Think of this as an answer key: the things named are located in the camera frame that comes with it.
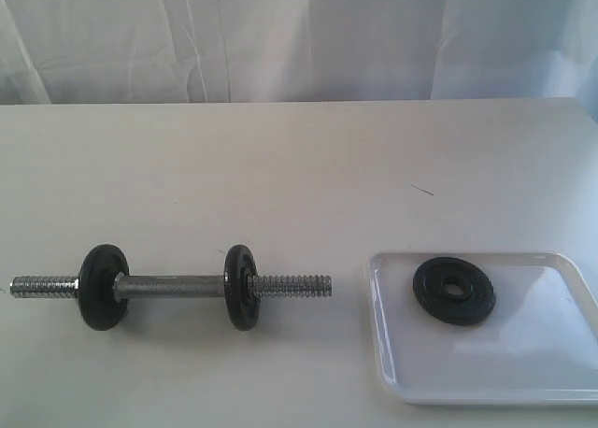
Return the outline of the white rectangular plastic tray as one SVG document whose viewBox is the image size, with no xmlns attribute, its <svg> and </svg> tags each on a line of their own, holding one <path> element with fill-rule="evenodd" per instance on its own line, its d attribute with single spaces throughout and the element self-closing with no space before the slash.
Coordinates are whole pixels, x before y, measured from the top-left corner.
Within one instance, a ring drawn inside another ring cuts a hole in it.
<svg viewBox="0 0 598 428">
<path fill-rule="evenodd" d="M 440 321 L 412 281 L 428 252 L 387 251 L 365 267 L 381 385 L 419 406 L 593 406 L 597 300 L 579 267 L 553 252 L 466 252 L 496 303 L 477 324 Z"/>
</svg>

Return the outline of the black weight plate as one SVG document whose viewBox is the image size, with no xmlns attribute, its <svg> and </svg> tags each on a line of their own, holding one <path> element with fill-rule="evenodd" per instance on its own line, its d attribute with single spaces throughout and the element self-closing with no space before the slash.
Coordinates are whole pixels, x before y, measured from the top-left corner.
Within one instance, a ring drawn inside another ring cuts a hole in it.
<svg viewBox="0 0 598 428">
<path fill-rule="evenodd" d="M 249 248 L 241 244 L 232 246 L 225 258 L 223 287 L 229 318 L 239 331 L 251 330 L 259 318 L 261 299 L 249 285 L 250 279 L 257 275 Z"/>
<path fill-rule="evenodd" d="M 115 327 L 125 316 L 129 300 L 117 300 L 117 275 L 129 274 L 124 253 L 111 244 L 95 246 L 85 257 L 78 276 L 78 308 L 85 323 L 96 331 Z"/>
<path fill-rule="evenodd" d="M 423 262 L 413 276 L 412 289 L 429 315 L 451 325 L 479 324 L 496 305 L 487 274 L 461 258 L 434 257 Z"/>
</svg>

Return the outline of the white backdrop curtain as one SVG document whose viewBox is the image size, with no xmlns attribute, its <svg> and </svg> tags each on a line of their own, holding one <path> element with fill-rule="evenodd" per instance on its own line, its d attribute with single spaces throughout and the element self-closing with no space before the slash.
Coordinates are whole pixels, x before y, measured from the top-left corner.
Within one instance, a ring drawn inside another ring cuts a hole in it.
<svg viewBox="0 0 598 428">
<path fill-rule="evenodd" d="M 6 104 L 571 96 L 597 0 L 1 0 Z"/>
</svg>

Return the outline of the chrome threaded dumbbell bar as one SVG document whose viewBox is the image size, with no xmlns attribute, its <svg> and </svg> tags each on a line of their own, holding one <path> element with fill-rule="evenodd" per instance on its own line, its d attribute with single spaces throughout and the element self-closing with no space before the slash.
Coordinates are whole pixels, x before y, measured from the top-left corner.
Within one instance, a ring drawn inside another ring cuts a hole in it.
<svg viewBox="0 0 598 428">
<path fill-rule="evenodd" d="M 329 276 L 254 276 L 250 287 L 259 298 L 330 297 Z M 16 298 L 78 298 L 78 277 L 21 276 L 9 286 Z M 114 283 L 117 300 L 161 297 L 224 297 L 222 276 L 127 276 L 119 274 Z"/>
</svg>

